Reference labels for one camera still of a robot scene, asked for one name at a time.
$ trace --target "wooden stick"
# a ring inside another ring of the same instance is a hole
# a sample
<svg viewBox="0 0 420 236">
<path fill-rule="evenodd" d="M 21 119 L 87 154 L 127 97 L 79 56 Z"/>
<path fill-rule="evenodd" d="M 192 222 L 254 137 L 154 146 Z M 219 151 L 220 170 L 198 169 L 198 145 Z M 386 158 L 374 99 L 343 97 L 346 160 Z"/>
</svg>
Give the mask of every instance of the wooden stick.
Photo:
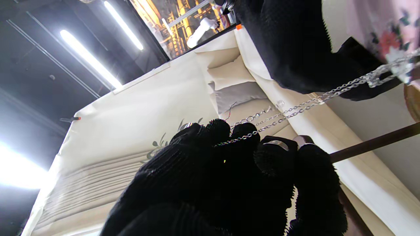
<svg viewBox="0 0 420 236">
<path fill-rule="evenodd" d="M 420 134 L 420 123 L 407 126 L 405 128 L 396 130 L 389 134 L 382 135 L 380 137 L 371 139 L 369 141 L 348 147 L 341 151 L 330 154 L 332 163 L 336 163 L 357 155 L 373 151 L 380 147 L 384 147 L 401 140 L 413 137 Z"/>
</svg>

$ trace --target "ceiling light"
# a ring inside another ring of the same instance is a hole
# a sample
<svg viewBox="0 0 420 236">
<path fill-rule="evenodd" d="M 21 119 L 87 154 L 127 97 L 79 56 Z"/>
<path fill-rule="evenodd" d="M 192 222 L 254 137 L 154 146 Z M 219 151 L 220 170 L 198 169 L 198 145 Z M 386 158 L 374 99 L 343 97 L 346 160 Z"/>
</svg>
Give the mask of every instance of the ceiling light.
<svg viewBox="0 0 420 236">
<path fill-rule="evenodd" d="M 46 181 L 46 170 L 0 144 L 0 183 L 26 189 L 40 189 Z"/>
<path fill-rule="evenodd" d="M 140 50 L 143 50 L 143 45 L 140 43 L 139 39 L 134 35 L 134 33 L 130 30 L 124 20 L 118 15 L 117 11 L 112 7 L 112 5 L 108 2 L 104 2 L 106 9 L 111 13 L 112 17 L 117 21 L 117 23 L 123 28 L 124 32 L 127 36 L 133 41 L 134 45 Z"/>
<path fill-rule="evenodd" d="M 67 30 L 60 31 L 64 41 L 70 45 L 83 59 L 85 59 L 99 74 L 101 74 L 112 86 L 121 88 L 121 83 L 98 61 L 90 52 Z"/>
</svg>

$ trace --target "metal chain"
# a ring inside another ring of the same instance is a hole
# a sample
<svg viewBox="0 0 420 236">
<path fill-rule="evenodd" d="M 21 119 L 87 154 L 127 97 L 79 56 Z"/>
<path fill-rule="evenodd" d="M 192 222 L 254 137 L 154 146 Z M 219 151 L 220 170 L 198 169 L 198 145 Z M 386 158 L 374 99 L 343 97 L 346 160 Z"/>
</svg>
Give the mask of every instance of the metal chain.
<svg viewBox="0 0 420 236">
<path fill-rule="evenodd" d="M 240 140 L 245 140 L 247 138 L 250 138 L 253 135 L 257 135 L 258 133 L 263 132 L 266 129 L 269 129 L 269 128 L 273 127 L 273 126 L 276 126 L 276 125 L 282 123 L 283 121 L 286 121 L 286 120 L 288 120 L 288 119 L 290 119 L 290 118 L 292 118 L 292 117 L 294 117 L 294 116 L 296 116 L 296 115 L 298 115 L 300 113 L 303 113 L 303 112 L 305 112 L 307 110 L 310 110 L 312 107 L 314 107 L 316 105 L 320 105 L 320 104 L 322 104 L 322 103 L 324 103 L 324 102 L 326 102 L 326 101 L 328 101 L 328 100 L 330 100 L 330 99 L 332 99 L 334 97 L 340 96 L 341 94 L 343 94 L 343 93 L 345 93 L 345 92 L 347 92 L 347 91 L 349 91 L 349 90 L 351 90 L 353 88 L 356 88 L 356 87 L 358 87 L 361 84 L 368 83 L 369 84 L 369 87 L 371 87 L 371 88 L 374 88 L 376 86 L 380 86 L 380 85 L 382 85 L 382 84 L 384 84 L 384 83 L 386 83 L 386 82 L 394 79 L 396 76 L 398 76 L 398 75 L 392 75 L 392 76 L 389 76 L 389 77 L 387 77 L 387 78 L 385 78 L 383 80 L 380 80 L 379 79 L 379 76 L 381 74 L 383 74 L 383 73 L 385 73 L 387 71 L 390 71 L 392 67 L 401 66 L 402 63 L 407 63 L 409 60 L 411 60 L 415 56 L 419 56 L 419 55 L 420 55 L 420 48 L 417 49 L 417 50 L 415 50 L 415 51 L 413 51 L 412 53 L 409 53 L 409 54 L 405 55 L 402 58 L 399 58 L 399 59 L 395 60 L 394 62 L 392 62 L 390 64 L 379 66 L 376 70 L 374 70 L 372 72 L 369 72 L 369 73 L 367 73 L 364 76 L 361 76 L 361 77 L 359 77 L 357 79 L 354 79 L 354 80 L 352 80 L 352 81 L 350 81 L 350 82 L 348 82 L 346 84 L 343 84 L 343 85 L 341 85 L 341 86 L 339 86 L 339 87 L 337 87 L 337 88 L 335 88 L 335 89 L 333 89 L 333 90 L 331 90 L 329 92 L 326 92 L 326 93 L 324 93 L 324 94 L 322 94 L 322 95 L 320 95 L 318 97 L 314 97 L 311 100 L 308 100 L 306 102 L 302 102 L 301 104 L 299 104 L 297 106 L 294 106 L 293 108 L 290 108 L 290 109 L 284 111 L 283 113 L 278 113 L 278 114 L 276 114 L 274 116 L 271 116 L 270 118 L 264 119 L 263 121 L 257 123 L 256 126 L 261 125 L 261 124 L 263 124 L 263 123 L 265 123 L 267 121 L 270 121 L 272 119 L 278 118 L 281 115 L 283 116 L 283 118 L 281 118 L 281 119 L 279 119 L 277 121 L 274 121 L 273 123 L 271 123 L 271 124 L 269 124 L 269 125 L 267 125 L 265 127 L 262 127 L 260 129 L 258 129 L 258 131 L 254 131 L 252 133 L 249 133 L 247 135 L 244 135 L 244 136 L 239 137 L 239 138 L 236 138 L 236 139 L 229 140 L 227 142 L 219 143 L 219 144 L 215 145 L 215 147 L 217 147 L 217 146 L 224 146 L 224 145 L 227 145 L 227 144 L 230 144 L 230 143 L 235 143 L 235 142 L 238 142 Z M 298 108 L 300 108 L 298 111 L 293 112 L 290 115 L 286 115 L 288 112 L 297 110 Z M 242 119 L 239 122 L 236 122 L 234 125 L 232 125 L 231 126 L 231 130 L 235 126 L 237 126 L 239 124 L 250 123 L 255 118 L 258 118 L 262 114 L 268 113 L 269 111 L 271 111 L 271 107 L 268 107 L 267 110 L 262 110 L 260 113 L 256 113 L 255 115 L 248 116 L 246 119 Z"/>
</svg>

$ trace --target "silver ring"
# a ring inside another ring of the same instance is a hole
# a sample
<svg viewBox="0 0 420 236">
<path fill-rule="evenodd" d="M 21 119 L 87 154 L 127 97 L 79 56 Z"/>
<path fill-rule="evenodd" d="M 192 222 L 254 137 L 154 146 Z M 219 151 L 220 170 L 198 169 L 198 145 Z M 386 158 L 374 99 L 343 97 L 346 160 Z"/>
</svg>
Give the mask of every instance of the silver ring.
<svg viewBox="0 0 420 236">
<path fill-rule="evenodd" d="M 289 151 L 289 147 L 285 143 L 283 143 L 282 141 L 279 141 L 279 140 L 269 141 L 267 143 L 264 143 L 263 145 L 266 145 L 266 144 L 277 145 L 277 146 L 283 148 L 284 150 L 286 150 L 287 152 Z"/>
</svg>

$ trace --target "floral fabric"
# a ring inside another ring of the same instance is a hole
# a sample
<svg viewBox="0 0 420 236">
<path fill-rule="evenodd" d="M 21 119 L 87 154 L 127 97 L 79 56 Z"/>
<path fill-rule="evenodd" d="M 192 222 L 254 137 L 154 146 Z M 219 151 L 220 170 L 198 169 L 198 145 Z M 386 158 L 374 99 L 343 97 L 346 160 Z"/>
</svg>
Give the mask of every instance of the floral fabric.
<svg viewBox="0 0 420 236">
<path fill-rule="evenodd" d="M 419 47 L 419 0 L 347 0 L 347 9 L 347 32 L 383 62 Z M 409 63 L 392 72 L 409 83 L 405 69 L 412 67 Z"/>
</svg>

